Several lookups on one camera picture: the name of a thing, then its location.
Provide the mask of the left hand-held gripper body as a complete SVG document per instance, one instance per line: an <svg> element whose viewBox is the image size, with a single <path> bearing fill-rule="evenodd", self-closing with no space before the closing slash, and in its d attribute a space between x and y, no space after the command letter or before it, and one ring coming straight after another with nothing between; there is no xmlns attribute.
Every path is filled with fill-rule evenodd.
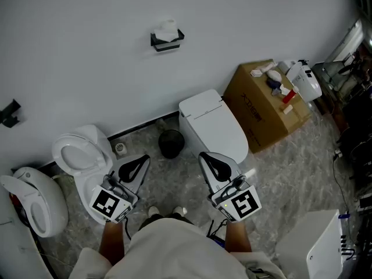
<svg viewBox="0 0 372 279"><path fill-rule="evenodd" d="M103 176L101 185L94 189L90 208L105 221L120 223L136 207L139 201L139 178L135 172L116 178L111 171Z"/></svg>

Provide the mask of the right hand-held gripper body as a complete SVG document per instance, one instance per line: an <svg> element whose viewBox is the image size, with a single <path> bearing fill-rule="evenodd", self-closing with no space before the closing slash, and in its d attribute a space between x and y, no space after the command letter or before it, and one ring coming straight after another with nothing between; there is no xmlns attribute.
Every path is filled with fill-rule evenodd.
<svg viewBox="0 0 372 279"><path fill-rule="evenodd" d="M243 221L262 208L255 187L243 174L213 194L209 201L230 222Z"/></svg>

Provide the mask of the white toilet paper roll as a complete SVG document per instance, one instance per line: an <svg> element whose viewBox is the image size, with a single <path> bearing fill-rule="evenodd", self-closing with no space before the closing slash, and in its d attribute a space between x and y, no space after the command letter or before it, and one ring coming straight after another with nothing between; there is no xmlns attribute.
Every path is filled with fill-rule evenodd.
<svg viewBox="0 0 372 279"><path fill-rule="evenodd" d="M168 19L159 24L154 29L154 34L157 40L172 42L178 38L177 22L173 19Z"/></svg>

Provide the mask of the person's left forearm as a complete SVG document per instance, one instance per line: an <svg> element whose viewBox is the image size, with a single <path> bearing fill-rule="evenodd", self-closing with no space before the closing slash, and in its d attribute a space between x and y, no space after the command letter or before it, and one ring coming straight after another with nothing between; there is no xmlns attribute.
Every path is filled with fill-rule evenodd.
<svg viewBox="0 0 372 279"><path fill-rule="evenodd" d="M123 224L106 222L99 253L106 258L112 266L124 258Z"/></svg>

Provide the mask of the person's right forearm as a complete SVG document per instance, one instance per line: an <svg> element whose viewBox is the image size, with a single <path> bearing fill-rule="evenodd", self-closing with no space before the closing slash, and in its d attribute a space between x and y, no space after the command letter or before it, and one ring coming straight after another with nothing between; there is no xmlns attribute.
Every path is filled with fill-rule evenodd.
<svg viewBox="0 0 372 279"><path fill-rule="evenodd" d="M252 251L251 243L248 239L246 225L243 221L232 223L227 222L225 250L227 252L243 252Z"/></svg>

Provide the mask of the white closed smart toilet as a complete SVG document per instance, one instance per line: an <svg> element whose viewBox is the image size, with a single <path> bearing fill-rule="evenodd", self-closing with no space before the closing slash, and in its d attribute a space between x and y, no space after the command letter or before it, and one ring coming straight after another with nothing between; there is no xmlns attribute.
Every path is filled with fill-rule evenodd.
<svg viewBox="0 0 372 279"><path fill-rule="evenodd" d="M179 127L195 157L216 152L241 163L249 145L239 122L216 90L207 90L179 103Z"/></svg>

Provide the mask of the white toilet with open lid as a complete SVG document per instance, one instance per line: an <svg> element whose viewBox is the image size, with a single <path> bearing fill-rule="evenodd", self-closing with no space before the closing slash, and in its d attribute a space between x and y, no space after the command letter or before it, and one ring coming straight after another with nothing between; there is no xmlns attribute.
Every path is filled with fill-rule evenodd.
<svg viewBox="0 0 372 279"><path fill-rule="evenodd" d="M93 211L90 200L94 188L103 183L117 156L106 135L95 125L76 128L61 135L52 145L52 156L56 164L74 178L74 182L84 208L99 224L104 218Z"/></svg>

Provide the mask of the white plastic appliance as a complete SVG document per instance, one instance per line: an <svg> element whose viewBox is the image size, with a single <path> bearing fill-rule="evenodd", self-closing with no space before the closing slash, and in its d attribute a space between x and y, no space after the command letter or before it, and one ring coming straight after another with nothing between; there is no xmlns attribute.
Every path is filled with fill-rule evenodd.
<svg viewBox="0 0 372 279"><path fill-rule="evenodd" d="M285 60L278 63L278 68L293 86L298 87L299 95L305 102L321 97L320 84L306 60Z"/></svg>

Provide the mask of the black mesh waste bin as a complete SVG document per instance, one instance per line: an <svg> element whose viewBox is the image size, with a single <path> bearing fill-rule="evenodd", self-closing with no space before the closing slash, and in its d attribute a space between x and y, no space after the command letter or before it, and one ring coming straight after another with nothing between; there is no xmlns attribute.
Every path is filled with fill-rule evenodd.
<svg viewBox="0 0 372 279"><path fill-rule="evenodd" d="M166 130L159 136L158 145L165 158L174 159L182 151L185 139L177 130Z"/></svg>

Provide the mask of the person's dark trousers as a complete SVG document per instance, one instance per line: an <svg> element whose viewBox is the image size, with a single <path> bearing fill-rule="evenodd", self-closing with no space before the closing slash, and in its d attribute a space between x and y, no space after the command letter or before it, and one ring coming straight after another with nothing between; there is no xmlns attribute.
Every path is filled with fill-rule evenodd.
<svg viewBox="0 0 372 279"><path fill-rule="evenodd" d="M183 221L183 222L186 222L186 223L189 223L189 224L192 224L191 221L189 221L186 217L184 217L183 215L180 215L179 213L172 213L172 214L168 214L167 216L162 216L161 214L154 214L152 215L151 217L147 218L142 224L141 226L139 227L138 230L141 230L142 228L144 228L145 226L159 220L159 219L176 219L176 220L179 220L179 221Z"/></svg>

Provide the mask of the black device with blue screen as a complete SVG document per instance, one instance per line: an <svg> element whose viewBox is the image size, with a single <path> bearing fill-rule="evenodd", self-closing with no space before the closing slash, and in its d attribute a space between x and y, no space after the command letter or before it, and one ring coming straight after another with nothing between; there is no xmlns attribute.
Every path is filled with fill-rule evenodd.
<svg viewBox="0 0 372 279"><path fill-rule="evenodd" d="M217 243L222 248L225 248L225 240L223 240L222 238L219 238L215 234L208 235L208 238L210 238L212 241L214 241L215 243Z"/></svg>

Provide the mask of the brown cardboard box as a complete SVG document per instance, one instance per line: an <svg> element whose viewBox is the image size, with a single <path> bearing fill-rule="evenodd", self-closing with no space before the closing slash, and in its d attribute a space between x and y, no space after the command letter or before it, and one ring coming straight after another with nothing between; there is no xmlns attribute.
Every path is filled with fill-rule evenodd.
<svg viewBox="0 0 372 279"><path fill-rule="evenodd" d="M260 152L301 128L311 117L308 105L299 94L287 104L293 110L287 115L280 110L283 96L272 96L266 74L252 77L250 72L271 59L242 63L228 84L223 100L242 127L252 153Z"/></svg>

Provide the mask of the white cabinet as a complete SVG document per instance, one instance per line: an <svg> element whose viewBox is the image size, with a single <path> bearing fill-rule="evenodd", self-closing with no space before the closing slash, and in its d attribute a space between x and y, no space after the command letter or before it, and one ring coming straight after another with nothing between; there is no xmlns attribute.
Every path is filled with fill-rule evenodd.
<svg viewBox="0 0 372 279"><path fill-rule="evenodd" d="M286 276L294 279L337 279L342 273L342 227L339 210L308 212L276 245Z"/></svg>

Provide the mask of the person's white shirt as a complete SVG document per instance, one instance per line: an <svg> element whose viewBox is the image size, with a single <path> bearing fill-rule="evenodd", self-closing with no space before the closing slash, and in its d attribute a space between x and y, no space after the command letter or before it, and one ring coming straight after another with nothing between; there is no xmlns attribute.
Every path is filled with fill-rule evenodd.
<svg viewBox="0 0 372 279"><path fill-rule="evenodd" d="M117 263L84 248L69 279L286 279L263 252L228 252L195 225L161 218L140 229Z"/></svg>

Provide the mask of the red bottle with white cap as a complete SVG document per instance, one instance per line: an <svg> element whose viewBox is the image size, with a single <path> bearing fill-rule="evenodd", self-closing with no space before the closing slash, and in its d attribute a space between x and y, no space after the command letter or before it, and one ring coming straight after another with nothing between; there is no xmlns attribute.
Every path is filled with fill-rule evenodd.
<svg viewBox="0 0 372 279"><path fill-rule="evenodd" d="M298 92L299 92L299 88L297 86L294 86L292 90L290 90L289 93L286 94L282 102L284 104L287 104Z"/></svg>

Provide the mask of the dark equipment rack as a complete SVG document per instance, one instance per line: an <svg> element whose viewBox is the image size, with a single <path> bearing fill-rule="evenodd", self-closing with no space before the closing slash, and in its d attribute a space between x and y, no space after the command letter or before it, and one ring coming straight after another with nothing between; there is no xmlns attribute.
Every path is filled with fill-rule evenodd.
<svg viewBox="0 0 372 279"><path fill-rule="evenodd" d="M356 193L372 184L372 54L360 47L353 62L343 68L356 85L342 108L348 128L341 134L341 151L350 162Z"/></svg>

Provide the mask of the black metal wall shelf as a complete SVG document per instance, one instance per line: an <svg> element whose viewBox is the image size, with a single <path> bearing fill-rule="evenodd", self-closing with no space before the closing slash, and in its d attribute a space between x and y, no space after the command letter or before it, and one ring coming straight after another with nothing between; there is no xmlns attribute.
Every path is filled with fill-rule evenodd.
<svg viewBox="0 0 372 279"><path fill-rule="evenodd" d="M170 42L160 40L156 38L155 33L151 33L151 47L153 47L156 52L165 52L172 49L178 49L180 47L180 42L185 38L185 35L180 29L178 29L177 31L178 37Z"/></svg>

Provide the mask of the black wall bracket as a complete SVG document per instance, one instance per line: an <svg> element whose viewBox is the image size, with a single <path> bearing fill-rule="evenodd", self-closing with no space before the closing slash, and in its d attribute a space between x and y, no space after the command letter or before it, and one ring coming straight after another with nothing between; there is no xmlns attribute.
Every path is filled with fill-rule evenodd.
<svg viewBox="0 0 372 279"><path fill-rule="evenodd" d="M7 128L14 127L20 120L14 113L21 108L20 104L13 99L12 102L4 109L0 110L0 124L3 124Z"/></svg>

